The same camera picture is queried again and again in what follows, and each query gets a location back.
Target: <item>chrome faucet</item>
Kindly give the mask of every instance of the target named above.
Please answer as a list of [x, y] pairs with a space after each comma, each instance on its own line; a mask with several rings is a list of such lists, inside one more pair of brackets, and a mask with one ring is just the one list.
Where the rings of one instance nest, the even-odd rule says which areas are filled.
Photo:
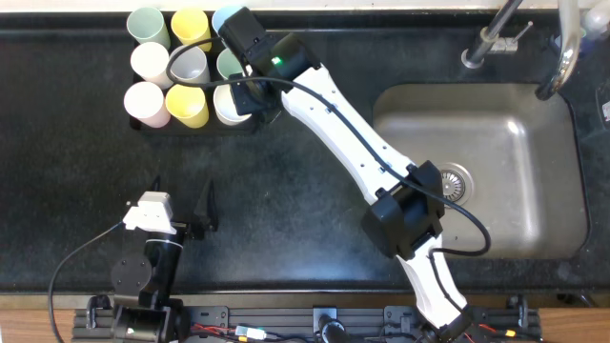
[[[483, 28], [480, 31], [473, 47], [465, 50], [461, 55], [461, 61], [466, 67], [475, 69], [482, 66], [485, 55], [499, 40], [499, 32], [515, 13], [522, 1], [508, 0], [498, 14], [496, 14], [489, 27]], [[536, 97], [540, 100], [548, 100], [565, 84], [579, 58], [581, 32], [578, 1], [558, 0], [558, 6], [559, 20], [561, 22], [559, 64], [553, 73], [536, 89]]]

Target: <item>sink basin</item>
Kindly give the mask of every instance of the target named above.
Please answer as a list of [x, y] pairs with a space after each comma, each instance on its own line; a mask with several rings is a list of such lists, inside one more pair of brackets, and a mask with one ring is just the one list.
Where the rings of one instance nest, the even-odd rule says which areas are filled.
[[[572, 115], [536, 85], [400, 85], [377, 99], [374, 128], [415, 163], [432, 161], [445, 197], [477, 216], [494, 258], [563, 258], [587, 236]], [[440, 220], [443, 246], [482, 247], [455, 210]]]

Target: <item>faucet base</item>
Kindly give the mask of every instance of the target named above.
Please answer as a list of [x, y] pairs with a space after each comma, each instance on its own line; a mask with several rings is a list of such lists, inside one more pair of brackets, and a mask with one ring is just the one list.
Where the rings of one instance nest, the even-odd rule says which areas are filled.
[[468, 60], [468, 58], [466, 57], [468, 55], [468, 49], [466, 49], [462, 54], [461, 54], [461, 63], [464, 64], [464, 66], [466, 66], [466, 68], [469, 69], [478, 69], [483, 65], [483, 62], [485, 62], [485, 59], [481, 59], [480, 62], [478, 63], [473, 63], [471, 61]]

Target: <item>black tray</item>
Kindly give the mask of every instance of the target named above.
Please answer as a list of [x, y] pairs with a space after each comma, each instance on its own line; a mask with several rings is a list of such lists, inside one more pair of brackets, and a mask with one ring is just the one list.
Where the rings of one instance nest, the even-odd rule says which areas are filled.
[[[171, 27], [169, 22], [166, 23], [166, 25], [168, 28]], [[171, 54], [174, 49], [181, 46], [181, 43], [179, 40], [177, 40], [176, 37], [172, 35], [171, 32], [170, 37], [172, 38], [172, 45], [170, 46]], [[206, 52], [206, 57], [208, 59], [208, 68], [210, 69], [211, 81], [221, 81], [223, 79], [222, 76], [220, 76], [220, 74], [218, 73], [218, 70], [216, 69], [216, 59], [218, 59], [218, 55], [224, 49], [225, 46], [221, 42], [214, 42], [210, 51]], [[135, 84], [141, 81], [144, 81], [144, 79], [142, 79], [140, 75], [134, 73], [133, 83]], [[163, 91], [164, 96], [167, 94], [168, 90], [169, 89]], [[253, 113], [250, 118], [243, 121], [242, 123], [233, 126], [226, 125], [218, 119], [214, 108], [214, 90], [215, 88], [204, 91], [206, 95], [206, 103], [208, 104], [208, 113], [210, 115], [210, 119], [208, 119], [206, 125], [199, 129], [191, 129], [186, 125], [182, 124], [182, 122], [180, 122], [173, 116], [170, 119], [170, 122], [164, 127], [155, 129], [149, 127], [148, 125], [142, 123], [141, 121], [128, 114], [130, 118], [130, 127], [142, 133], [160, 135], [244, 135], [254, 133], [259, 125], [259, 120], [257, 120], [257, 115], [255, 113]]]

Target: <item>yellow cup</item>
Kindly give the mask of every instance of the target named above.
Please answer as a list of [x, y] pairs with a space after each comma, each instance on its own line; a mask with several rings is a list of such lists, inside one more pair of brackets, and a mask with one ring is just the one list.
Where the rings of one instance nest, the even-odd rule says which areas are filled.
[[210, 118], [206, 95], [199, 88], [173, 86], [165, 96], [165, 107], [191, 129], [201, 128]]
[[[172, 31], [184, 45], [211, 37], [208, 16], [199, 9], [183, 9], [174, 13]], [[199, 48], [209, 51], [212, 43], [202, 44]]]

